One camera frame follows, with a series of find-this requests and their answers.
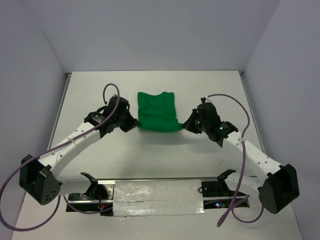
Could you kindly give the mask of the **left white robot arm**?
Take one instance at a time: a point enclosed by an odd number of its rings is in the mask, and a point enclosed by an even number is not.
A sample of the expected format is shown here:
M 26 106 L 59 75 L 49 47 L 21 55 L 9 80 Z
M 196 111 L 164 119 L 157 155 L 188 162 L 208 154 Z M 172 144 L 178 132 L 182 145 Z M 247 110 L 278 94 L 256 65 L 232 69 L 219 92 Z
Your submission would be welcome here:
M 106 106 L 90 112 L 83 123 L 64 142 L 68 145 L 32 160 L 27 155 L 21 163 L 19 185 L 39 204 L 47 205 L 59 195 L 81 194 L 86 199 L 107 197 L 108 192 L 98 180 L 87 172 L 76 176 L 62 176 L 62 170 L 82 151 L 96 143 L 114 129 L 128 132 L 139 126 L 130 113 L 129 101 L 114 95 Z

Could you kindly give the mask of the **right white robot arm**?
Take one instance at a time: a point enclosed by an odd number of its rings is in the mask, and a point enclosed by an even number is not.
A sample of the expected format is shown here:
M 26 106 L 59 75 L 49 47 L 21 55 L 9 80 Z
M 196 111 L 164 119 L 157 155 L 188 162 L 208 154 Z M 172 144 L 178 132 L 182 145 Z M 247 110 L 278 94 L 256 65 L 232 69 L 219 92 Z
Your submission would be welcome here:
M 268 157 L 244 139 L 232 123 L 221 121 L 212 103 L 198 105 L 182 127 L 194 134 L 205 133 L 221 148 L 238 158 L 245 157 L 245 166 L 253 171 L 258 180 L 240 191 L 258 196 L 262 206 L 270 213 L 279 213 L 300 195 L 296 169 Z

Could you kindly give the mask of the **green t shirt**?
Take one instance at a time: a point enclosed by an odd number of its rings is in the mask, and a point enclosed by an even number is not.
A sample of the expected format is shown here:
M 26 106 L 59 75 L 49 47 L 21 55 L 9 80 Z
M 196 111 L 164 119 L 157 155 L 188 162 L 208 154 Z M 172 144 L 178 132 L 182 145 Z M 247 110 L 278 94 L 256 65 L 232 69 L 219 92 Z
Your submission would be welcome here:
M 159 133 L 171 133 L 183 129 L 177 119 L 173 92 L 164 91 L 158 95 L 138 92 L 137 103 L 139 129 Z

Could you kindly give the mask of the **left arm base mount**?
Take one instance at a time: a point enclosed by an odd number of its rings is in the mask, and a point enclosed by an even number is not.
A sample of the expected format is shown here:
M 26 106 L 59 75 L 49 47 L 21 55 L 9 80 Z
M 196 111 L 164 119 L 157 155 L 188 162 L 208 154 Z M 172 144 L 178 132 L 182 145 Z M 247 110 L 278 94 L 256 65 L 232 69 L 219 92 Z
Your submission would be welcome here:
M 68 198 L 63 197 L 67 204 L 67 211 L 111 217 L 113 215 L 113 202 L 103 201 L 109 200 L 114 189 L 109 191 L 104 184 L 99 184 L 99 181 L 87 172 L 81 172 L 80 176 L 89 180 L 90 185 L 84 193 L 70 193 Z

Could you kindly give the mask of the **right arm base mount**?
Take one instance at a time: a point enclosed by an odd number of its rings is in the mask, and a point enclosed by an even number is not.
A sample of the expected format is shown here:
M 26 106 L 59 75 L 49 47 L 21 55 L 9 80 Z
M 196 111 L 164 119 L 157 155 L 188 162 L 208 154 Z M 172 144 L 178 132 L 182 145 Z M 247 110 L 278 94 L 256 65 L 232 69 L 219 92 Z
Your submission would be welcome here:
M 233 169 L 228 169 L 215 180 L 201 181 L 198 192 L 202 194 L 204 209 L 227 209 L 229 207 L 234 191 L 230 190 L 225 180 L 235 172 Z

